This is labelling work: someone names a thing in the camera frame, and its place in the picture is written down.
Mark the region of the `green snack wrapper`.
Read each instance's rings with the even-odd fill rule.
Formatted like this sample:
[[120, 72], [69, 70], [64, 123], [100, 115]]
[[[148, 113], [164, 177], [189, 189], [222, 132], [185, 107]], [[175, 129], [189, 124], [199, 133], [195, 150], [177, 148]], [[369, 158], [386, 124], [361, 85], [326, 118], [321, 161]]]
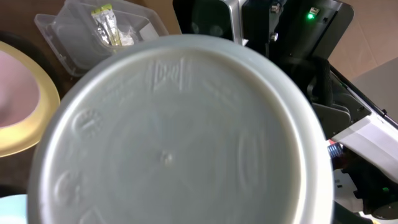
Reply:
[[105, 4], [94, 9], [91, 16], [96, 23], [96, 30], [101, 40], [110, 46], [121, 46], [116, 16], [111, 4]]

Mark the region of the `clear plastic bin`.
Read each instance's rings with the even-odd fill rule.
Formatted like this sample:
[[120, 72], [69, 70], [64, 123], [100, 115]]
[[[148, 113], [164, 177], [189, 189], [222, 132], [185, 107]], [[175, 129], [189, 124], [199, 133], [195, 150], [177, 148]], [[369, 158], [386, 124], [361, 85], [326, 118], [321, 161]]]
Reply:
[[65, 1], [56, 15], [37, 14], [34, 22], [40, 33], [74, 77], [83, 76], [104, 59], [132, 46], [110, 46], [101, 40], [91, 12], [105, 4], [112, 5], [118, 28], [133, 27], [139, 42], [168, 35], [154, 10], [128, 1]]

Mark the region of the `light blue bowl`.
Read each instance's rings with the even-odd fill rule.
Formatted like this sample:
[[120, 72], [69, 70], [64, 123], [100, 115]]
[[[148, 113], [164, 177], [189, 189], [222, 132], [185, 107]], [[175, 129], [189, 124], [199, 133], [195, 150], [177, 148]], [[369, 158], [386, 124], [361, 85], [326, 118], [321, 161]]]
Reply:
[[1, 198], [1, 224], [27, 224], [27, 195]]

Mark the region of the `pink bowl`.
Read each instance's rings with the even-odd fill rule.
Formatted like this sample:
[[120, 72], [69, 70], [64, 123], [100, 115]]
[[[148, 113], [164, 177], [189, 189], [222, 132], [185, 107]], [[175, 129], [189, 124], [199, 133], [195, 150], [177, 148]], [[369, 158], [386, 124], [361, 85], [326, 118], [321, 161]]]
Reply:
[[1, 127], [20, 123], [36, 109], [40, 99], [32, 72], [19, 60], [1, 52]]

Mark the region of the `white plastic cup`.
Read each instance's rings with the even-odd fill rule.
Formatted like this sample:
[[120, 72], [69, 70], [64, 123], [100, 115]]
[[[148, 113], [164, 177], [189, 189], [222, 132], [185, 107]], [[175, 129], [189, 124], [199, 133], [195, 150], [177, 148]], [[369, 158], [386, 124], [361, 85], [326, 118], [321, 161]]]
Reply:
[[102, 61], [37, 146], [29, 223], [330, 223], [308, 100], [255, 51], [170, 35]]

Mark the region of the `white paper napkin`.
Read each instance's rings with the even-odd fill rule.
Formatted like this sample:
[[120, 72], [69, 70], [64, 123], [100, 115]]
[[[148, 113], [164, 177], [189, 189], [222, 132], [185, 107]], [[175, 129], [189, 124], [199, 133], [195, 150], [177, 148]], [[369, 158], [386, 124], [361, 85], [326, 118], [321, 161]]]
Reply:
[[122, 46], [131, 46], [139, 42], [135, 30], [131, 26], [121, 26], [118, 28], [119, 39]]

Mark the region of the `yellow round plate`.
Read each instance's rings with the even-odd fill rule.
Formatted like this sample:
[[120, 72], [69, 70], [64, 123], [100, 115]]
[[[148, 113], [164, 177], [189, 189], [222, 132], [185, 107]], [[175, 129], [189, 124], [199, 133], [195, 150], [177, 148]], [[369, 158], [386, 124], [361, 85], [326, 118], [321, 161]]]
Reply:
[[8, 127], [1, 127], [1, 157], [22, 152], [36, 145], [60, 104], [60, 95], [46, 71], [28, 55], [15, 47], [1, 42], [4, 51], [19, 60], [33, 74], [40, 91], [40, 99], [33, 113], [21, 121]]

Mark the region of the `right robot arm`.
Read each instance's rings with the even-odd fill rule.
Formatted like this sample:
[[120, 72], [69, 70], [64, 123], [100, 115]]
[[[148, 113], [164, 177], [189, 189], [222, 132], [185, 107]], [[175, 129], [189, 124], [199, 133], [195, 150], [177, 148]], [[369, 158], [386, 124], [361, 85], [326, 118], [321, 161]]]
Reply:
[[335, 177], [334, 223], [397, 220], [397, 123], [329, 63], [353, 20], [333, 0], [173, 0], [184, 34], [221, 37], [281, 68], [316, 112]]

